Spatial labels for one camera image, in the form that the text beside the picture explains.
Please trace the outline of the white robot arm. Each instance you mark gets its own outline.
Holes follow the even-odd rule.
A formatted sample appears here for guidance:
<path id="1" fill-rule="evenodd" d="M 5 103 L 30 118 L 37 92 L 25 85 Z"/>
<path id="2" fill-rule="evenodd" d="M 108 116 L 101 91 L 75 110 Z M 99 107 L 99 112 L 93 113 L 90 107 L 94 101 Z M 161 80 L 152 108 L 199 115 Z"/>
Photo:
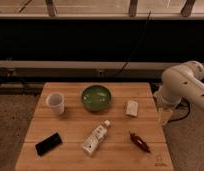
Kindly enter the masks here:
<path id="1" fill-rule="evenodd" d="M 182 98 L 204 112 L 204 83 L 201 82 L 203 78 L 204 66 L 197 61 L 188 61 L 163 71 L 162 85 L 153 94 L 161 125 L 169 122 L 172 110 Z"/>

